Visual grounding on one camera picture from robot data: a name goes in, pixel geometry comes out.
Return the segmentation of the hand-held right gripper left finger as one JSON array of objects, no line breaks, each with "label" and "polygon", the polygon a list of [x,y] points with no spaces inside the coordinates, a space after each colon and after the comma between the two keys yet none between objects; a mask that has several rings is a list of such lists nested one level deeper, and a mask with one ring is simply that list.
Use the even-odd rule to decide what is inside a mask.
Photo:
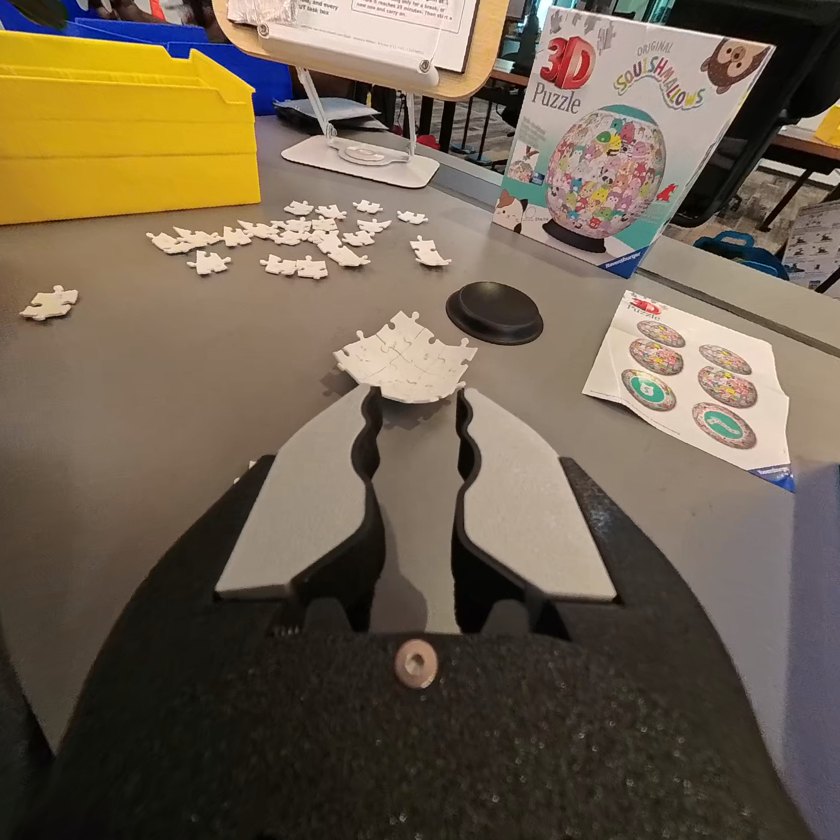
[{"label": "hand-held right gripper left finger", "polygon": [[215,594],[277,600],[302,617],[333,599],[352,627],[369,627],[385,564],[373,477],[380,465],[380,388],[358,385],[277,451]]}]

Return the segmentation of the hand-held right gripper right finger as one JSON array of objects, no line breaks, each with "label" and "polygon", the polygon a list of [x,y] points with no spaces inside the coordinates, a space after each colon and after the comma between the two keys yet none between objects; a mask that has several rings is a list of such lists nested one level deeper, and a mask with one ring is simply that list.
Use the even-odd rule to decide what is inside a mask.
[{"label": "hand-held right gripper right finger", "polygon": [[515,414],[458,393],[458,490],[451,539],[455,619],[479,633],[500,602],[528,630],[563,634],[561,603],[606,606],[616,587],[554,448]]}]

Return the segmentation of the curved assembled puzzle section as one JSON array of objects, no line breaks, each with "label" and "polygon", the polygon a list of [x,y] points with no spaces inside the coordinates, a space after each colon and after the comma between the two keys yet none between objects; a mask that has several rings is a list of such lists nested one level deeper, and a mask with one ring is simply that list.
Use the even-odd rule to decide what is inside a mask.
[{"label": "curved assembled puzzle section", "polygon": [[462,339],[449,345],[435,339],[418,323],[415,311],[399,311],[371,336],[356,333],[357,340],[333,353],[340,371],[358,385],[377,387],[390,401],[430,404],[449,398],[464,387],[463,377],[477,348]]}]

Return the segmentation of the spread of white puzzle pieces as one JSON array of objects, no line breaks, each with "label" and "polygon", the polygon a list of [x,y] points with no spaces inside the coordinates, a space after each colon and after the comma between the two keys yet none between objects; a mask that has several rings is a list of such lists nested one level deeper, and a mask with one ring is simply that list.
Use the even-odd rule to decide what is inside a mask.
[{"label": "spread of white puzzle pieces", "polygon": [[370,265],[371,259],[364,250],[372,247],[377,235],[392,226],[391,219],[378,218],[377,214],[383,210],[379,203],[362,200],[354,202],[353,209],[355,227],[348,229],[340,227],[347,213],[336,204],[313,206],[291,202],[284,208],[287,219],[268,223],[240,220],[236,227],[225,226],[222,234],[173,227],[173,234],[148,232],[145,237],[167,256],[190,256],[186,264],[199,277],[224,273],[232,263],[229,256],[212,251],[212,246],[236,249],[257,241],[281,249],[312,246],[316,255],[296,257],[271,253],[259,265],[274,277],[323,280],[329,276],[331,266],[357,270]]}]

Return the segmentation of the yellow plastic bin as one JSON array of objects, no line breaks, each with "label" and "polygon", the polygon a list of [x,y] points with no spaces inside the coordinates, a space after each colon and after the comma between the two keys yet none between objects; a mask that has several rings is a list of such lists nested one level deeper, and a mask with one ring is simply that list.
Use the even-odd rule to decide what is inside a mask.
[{"label": "yellow plastic bin", "polygon": [[3,31],[1,223],[261,200],[253,88],[204,53]]}]

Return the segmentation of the black round puzzle stand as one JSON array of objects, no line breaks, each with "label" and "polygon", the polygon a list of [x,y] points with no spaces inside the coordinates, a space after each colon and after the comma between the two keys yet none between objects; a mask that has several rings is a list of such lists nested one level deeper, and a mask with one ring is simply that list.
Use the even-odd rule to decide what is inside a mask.
[{"label": "black round puzzle stand", "polygon": [[525,292],[491,280],[470,282],[446,300],[450,321],[477,340],[496,345],[520,345],[543,332],[543,318]]}]

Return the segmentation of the colourful puzzle ball box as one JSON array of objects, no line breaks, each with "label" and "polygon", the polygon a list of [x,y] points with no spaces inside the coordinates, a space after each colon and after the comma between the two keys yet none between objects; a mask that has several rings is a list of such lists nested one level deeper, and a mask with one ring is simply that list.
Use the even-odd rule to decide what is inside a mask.
[{"label": "colourful puzzle ball box", "polygon": [[773,52],[552,7],[492,222],[631,277]]}]

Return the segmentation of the illustrated instruction leaflet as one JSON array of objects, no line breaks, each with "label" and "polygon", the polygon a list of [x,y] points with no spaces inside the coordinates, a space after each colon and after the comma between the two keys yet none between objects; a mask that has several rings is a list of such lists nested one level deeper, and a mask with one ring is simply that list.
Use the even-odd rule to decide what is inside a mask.
[{"label": "illustrated instruction leaflet", "polygon": [[761,339],[625,290],[582,392],[795,491],[790,399]]}]

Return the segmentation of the blue carry basket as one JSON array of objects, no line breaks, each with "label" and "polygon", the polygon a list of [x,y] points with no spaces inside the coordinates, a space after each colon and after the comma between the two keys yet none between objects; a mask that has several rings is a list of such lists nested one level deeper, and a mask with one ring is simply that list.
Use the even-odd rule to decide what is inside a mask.
[{"label": "blue carry basket", "polygon": [[699,237],[693,246],[714,256],[758,270],[771,277],[790,280],[789,273],[781,259],[766,248],[757,246],[750,234],[724,230],[713,237]]}]

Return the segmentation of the printed black figure sheet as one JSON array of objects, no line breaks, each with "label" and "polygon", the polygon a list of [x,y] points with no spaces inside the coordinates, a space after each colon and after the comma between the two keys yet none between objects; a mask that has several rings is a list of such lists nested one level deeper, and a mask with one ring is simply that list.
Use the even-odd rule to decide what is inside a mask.
[{"label": "printed black figure sheet", "polygon": [[839,201],[803,206],[795,217],[781,262],[797,286],[816,290],[839,267]]}]

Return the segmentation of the black office chair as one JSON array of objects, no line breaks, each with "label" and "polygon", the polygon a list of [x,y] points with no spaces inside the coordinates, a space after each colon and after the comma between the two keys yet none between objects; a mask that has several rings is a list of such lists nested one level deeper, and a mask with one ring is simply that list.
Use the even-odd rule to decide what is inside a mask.
[{"label": "black office chair", "polygon": [[667,26],[718,37],[701,70],[713,92],[753,84],[671,223],[695,228],[723,210],[783,126],[839,95],[838,1],[676,1]]}]

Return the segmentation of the wooden background table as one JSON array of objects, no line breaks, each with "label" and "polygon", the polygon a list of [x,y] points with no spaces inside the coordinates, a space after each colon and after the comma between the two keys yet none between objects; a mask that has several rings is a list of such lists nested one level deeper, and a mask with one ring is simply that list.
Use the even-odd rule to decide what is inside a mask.
[{"label": "wooden background table", "polygon": [[810,129],[790,125],[776,134],[763,158],[808,175],[830,175],[839,166],[839,147],[818,140]]}]

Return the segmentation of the document stand with wooden board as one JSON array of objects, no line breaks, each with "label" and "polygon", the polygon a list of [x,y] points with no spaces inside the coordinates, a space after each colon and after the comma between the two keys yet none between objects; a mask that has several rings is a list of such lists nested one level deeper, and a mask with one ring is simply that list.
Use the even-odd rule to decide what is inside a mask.
[{"label": "document stand with wooden board", "polygon": [[508,2],[503,1],[214,1],[220,28],[239,50],[292,68],[320,134],[282,151],[290,163],[417,190],[439,163],[415,152],[340,138],[313,73],[456,102],[477,92],[497,59]]}]

